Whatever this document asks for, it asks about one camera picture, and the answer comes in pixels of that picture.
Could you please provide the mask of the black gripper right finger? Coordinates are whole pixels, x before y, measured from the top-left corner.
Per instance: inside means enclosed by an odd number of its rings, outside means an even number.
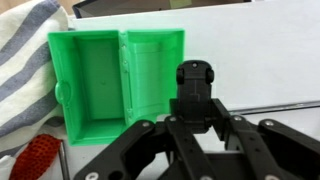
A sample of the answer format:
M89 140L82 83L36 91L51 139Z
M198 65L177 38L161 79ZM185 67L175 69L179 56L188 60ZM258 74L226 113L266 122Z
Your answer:
M213 99L210 115L225 151L209 159L218 180L320 180L320 142L274 119L258 124Z

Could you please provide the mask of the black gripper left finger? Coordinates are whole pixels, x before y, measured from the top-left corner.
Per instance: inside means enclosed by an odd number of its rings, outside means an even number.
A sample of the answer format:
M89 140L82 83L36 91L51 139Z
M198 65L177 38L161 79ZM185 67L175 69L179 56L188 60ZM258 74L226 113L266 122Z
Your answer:
M215 102L170 101L172 115L162 122L140 120L76 173L74 180L135 180L165 153L169 167L157 180L213 180L216 172L195 135L209 130Z

